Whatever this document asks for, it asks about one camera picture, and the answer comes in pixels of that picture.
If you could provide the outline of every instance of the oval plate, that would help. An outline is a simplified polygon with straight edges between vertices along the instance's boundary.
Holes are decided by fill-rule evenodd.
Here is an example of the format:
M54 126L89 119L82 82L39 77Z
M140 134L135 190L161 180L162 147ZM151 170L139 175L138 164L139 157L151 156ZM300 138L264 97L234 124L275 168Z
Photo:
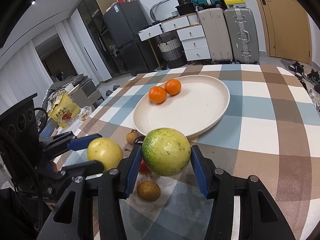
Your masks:
M181 82L177 95L167 94L163 103L155 104L147 93L138 102L133 124L139 133L146 135L153 129L168 127L192 138L209 130L222 118L230 102L229 90L222 81L204 75L176 79Z

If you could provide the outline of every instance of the laundry basket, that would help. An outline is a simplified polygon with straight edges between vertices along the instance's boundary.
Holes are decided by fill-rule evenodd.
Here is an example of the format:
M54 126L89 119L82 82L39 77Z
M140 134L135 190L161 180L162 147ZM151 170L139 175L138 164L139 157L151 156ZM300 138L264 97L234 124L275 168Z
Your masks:
M168 68L178 68L187 63L183 55L183 46L181 41L176 37L174 38L175 39L172 38L172 40L168 42L159 41L162 43L158 44L158 47L162 52L162 56L168 64Z

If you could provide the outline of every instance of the white drawer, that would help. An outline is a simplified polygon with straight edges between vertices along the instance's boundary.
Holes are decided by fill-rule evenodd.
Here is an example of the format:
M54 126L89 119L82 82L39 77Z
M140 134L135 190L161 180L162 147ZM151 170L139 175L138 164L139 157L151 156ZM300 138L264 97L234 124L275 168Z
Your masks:
M139 33L141 41L145 41L147 39L150 39L154 36L162 34L162 30L160 28L160 24L157 24L155 26L149 27L145 30L140 31Z
M184 50L207 48L207 40L205 37L194 38L182 41Z
M185 50L187 60L198 60L211 58L208 48Z
M181 41L204 37L202 25L184 28L182 30L177 30L177 32Z
M190 26L187 16L161 23L161 27L165 33L187 26Z

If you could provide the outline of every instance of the black refrigerator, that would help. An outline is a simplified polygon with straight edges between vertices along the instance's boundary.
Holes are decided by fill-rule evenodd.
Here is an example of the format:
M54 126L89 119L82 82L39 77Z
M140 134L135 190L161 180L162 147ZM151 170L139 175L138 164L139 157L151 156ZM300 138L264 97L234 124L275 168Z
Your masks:
M138 35L148 26L138 2L116 3L103 15L103 20L131 75L158 66L149 42L141 41Z

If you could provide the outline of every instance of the gray suitcase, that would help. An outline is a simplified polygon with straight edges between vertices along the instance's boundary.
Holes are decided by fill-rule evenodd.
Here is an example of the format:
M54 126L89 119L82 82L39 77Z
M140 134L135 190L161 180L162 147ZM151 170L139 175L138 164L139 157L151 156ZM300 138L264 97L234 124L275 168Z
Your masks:
M248 8L224 11L236 63L259 64L259 43L253 13Z
M233 60L226 20L221 8L198 11L198 16L207 39L213 61Z

